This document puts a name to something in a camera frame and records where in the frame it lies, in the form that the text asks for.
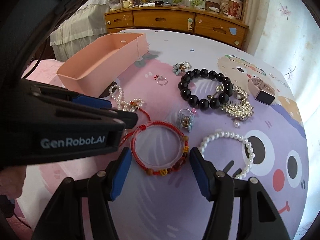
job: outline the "human hand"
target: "human hand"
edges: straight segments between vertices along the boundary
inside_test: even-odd
[[[6,195],[9,199],[20,197],[26,169],[26,166],[13,166],[0,171],[0,195]]]

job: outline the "blue gripper pad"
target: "blue gripper pad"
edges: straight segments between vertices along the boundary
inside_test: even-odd
[[[110,109],[112,107],[112,104],[110,101],[103,100],[100,98],[88,97],[88,96],[78,96],[76,98],[73,98],[72,102],[79,105],[90,106],[98,109],[100,108]]]
[[[108,175],[108,184],[111,185],[111,201],[114,201],[121,193],[131,165],[131,159],[131,150],[128,147],[125,147]]]
[[[201,194],[210,201],[211,191],[210,184],[214,181],[214,176],[207,161],[205,161],[198,148],[194,147],[190,151],[190,165],[193,170],[193,174],[196,177]]]

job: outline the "cartoon eye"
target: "cartoon eye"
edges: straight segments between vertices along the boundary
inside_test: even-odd
[[[241,73],[244,73],[244,74],[247,73],[247,70],[246,70],[244,67],[239,67],[239,66],[237,66],[236,68],[237,68],[237,70],[240,71]]]
[[[299,154],[296,151],[290,151],[286,164],[288,182],[291,187],[296,188],[300,185],[302,177],[302,164]]]
[[[275,151],[269,137],[259,130],[251,130],[247,132],[245,138],[252,144],[254,159],[250,171],[256,176],[267,175],[275,163]],[[248,152],[245,145],[242,146],[242,156],[247,163]]]

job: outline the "wooden drawer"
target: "wooden drawer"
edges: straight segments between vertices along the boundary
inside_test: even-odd
[[[108,29],[108,33],[118,33],[118,32],[120,32],[120,31],[128,30],[128,29],[133,29],[133,27]]]
[[[231,34],[230,28],[236,29],[236,35]],[[246,35],[246,29],[222,19],[197,13],[195,34],[210,37],[241,49]]]
[[[105,14],[108,29],[133,27],[132,12],[118,12]]]
[[[195,14],[191,12],[165,9],[147,9],[141,11],[133,11],[135,27],[172,29],[187,33],[193,33],[193,30],[188,30],[189,18],[191,18],[194,23]]]

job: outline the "red cartoon nose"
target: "red cartoon nose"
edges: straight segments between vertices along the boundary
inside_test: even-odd
[[[272,185],[275,191],[280,191],[284,186],[284,174],[280,169],[273,174]]]

